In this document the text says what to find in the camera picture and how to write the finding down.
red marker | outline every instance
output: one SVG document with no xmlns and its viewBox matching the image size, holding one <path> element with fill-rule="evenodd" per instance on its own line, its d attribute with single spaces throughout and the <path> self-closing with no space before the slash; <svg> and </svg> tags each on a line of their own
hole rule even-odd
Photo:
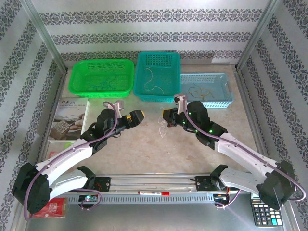
<svg viewBox="0 0 308 231">
<path fill-rule="evenodd" d="M 170 196 L 169 192 L 148 192 L 148 191 L 139 191 L 139 195 L 148 195 L 148 196 Z"/>
</svg>

white robotic arm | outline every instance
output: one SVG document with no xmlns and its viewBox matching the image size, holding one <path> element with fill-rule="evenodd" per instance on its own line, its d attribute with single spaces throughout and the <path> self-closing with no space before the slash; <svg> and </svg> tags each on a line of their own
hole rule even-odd
<svg viewBox="0 0 308 231">
<path fill-rule="evenodd" d="M 122 116 L 121 109 L 123 101 L 117 101 L 113 106 L 102 110 L 97 122 L 93 123 L 72 146 L 35 166 L 30 163 L 23 165 L 12 189 L 14 197 L 22 204 L 28 197 L 27 210 L 34 214 L 58 195 L 74 189 L 92 189 L 95 174 L 85 166 L 62 174 L 102 149 L 108 138 L 137 126 L 144 119 L 141 110 L 134 110 L 129 116 Z"/>
<path fill-rule="evenodd" d="M 229 186 L 258 194 L 264 203 L 279 210 L 295 191 L 290 181 L 295 178 L 292 166 L 286 161 L 277 163 L 239 142 L 225 128 L 210 121 L 201 102 L 186 105 L 185 95 L 179 94 L 175 95 L 175 103 L 178 108 L 163 111 L 168 127 L 182 126 L 185 131 L 194 133 L 200 143 L 227 155 L 250 172 L 220 165 L 211 174 L 212 185 L 217 189 Z"/>
</svg>

teal plastic basket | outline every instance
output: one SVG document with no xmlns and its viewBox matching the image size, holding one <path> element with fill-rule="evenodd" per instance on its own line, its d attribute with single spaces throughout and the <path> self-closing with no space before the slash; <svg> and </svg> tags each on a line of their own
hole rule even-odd
<svg viewBox="0 0 308 231">
<path fill-rule="evenodd" d="M 201 101 L 206 108 L 227 108 L 234 96 L 226 73 L 181 74 L 187 102 Z"/>
<path fill-rule="evenodd" d="M 142 101 L 172 103 L 181 92 L 180 55 L 142 51 L 138 54 L 134 94 Z"/>
</svg>

slotted metal plate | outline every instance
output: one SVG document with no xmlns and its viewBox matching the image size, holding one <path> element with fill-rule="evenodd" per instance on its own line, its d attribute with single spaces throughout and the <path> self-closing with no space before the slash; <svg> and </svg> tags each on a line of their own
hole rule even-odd
<svg viewBox="0 0 308 231">
<path fill-rule="evenodd" d="M 78 194 L 63 194 L 70 204 L 79 204 Z M 203 204 L 214 201 L 213 194 L 204 193 L 196 195 L 170 195 L 170 196 L 145 196 L 145 195 L 105 195 L 101 204 Z"/>
</svg>

book cover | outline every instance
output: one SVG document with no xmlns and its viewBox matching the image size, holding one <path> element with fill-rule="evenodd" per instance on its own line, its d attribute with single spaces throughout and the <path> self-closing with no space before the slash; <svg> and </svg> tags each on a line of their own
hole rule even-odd
<svg viewBox="0 0 308 231">
<path fill-rule="evenodd" d="M 67 198 L 53 198 L 33 218 L 64 218 L 67 212 Z"/>
<path fill-rule="evenodd" d="M 62 98 L 48 137 L 53 141 L 75 141 L 84 132 L 88 98 Z"/>
</svg>

